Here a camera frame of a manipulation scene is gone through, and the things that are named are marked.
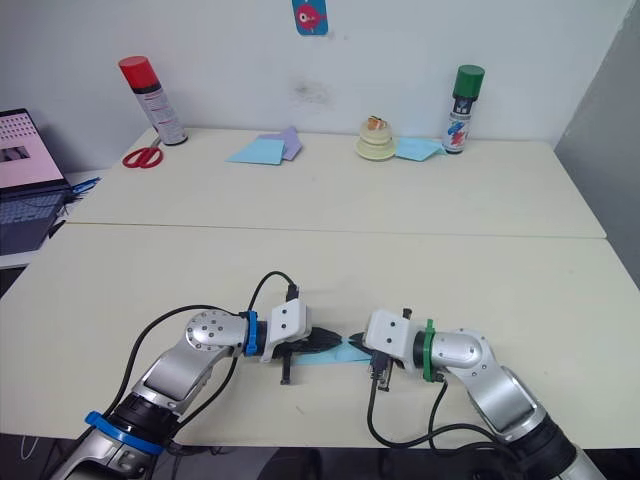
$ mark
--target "red scissors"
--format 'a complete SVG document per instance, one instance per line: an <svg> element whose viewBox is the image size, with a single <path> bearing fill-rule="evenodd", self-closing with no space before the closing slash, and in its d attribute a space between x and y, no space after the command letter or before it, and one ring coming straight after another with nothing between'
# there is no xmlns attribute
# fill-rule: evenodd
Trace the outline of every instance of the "red scissors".
<svg viewBox="0 0 640 480"><path fill-rule="evenodd" d="M158 148L160 137L156 138L151 145L131 152L122 160L122 164L127 168L153 168L162 161L164 154Z"/></svg>

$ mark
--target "laptop keyboard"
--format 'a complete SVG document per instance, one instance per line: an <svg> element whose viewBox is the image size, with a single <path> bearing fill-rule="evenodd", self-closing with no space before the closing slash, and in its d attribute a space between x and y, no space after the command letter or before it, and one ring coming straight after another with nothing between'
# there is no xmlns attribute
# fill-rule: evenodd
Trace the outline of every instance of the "laptop keyboard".
<svg viewBox="0 0 640 480"><path fill-rule="evenodd" d="M0 225L47 218L60 205L62 193L51 193L24 200L0 203Z"/></svg>

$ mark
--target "red cap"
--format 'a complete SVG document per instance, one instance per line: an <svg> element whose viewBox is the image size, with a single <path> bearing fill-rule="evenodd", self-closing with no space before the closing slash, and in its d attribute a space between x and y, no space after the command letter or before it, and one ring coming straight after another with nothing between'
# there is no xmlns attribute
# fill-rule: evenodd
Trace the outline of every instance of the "red cap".
<svg viewBox="0 0 640 480"><path fill-rule="evenodd" d="M131 88L145 88L160 83L149 59L143 56L127 57L118 62Z"/></svg>

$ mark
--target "laptop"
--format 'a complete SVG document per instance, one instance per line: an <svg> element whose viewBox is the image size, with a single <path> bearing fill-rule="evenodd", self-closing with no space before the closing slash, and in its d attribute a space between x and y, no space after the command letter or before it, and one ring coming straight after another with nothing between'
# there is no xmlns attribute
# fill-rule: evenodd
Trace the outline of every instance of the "laptop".
<svg viewBox="0 0 640 480"><path fill-rule="evenodd" d="M70 192L29 113L0 112L0 255L37 250Z"/></svg>

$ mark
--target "purple paper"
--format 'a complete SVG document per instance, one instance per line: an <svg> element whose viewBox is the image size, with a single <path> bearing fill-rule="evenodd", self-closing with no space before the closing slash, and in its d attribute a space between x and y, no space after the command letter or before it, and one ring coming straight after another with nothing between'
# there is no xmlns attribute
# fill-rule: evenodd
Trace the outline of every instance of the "purple paper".
<svg viewBox="0 0 640 480"><path fill-rule="evenodd" d="M298 132L296 132L296 127L289 127L280 133L265 133L264 135L259 135L258 138L284 140L284 153L282 154L282 158L284 160L293 160L302 148L302 144L298 139Z"/></svg>

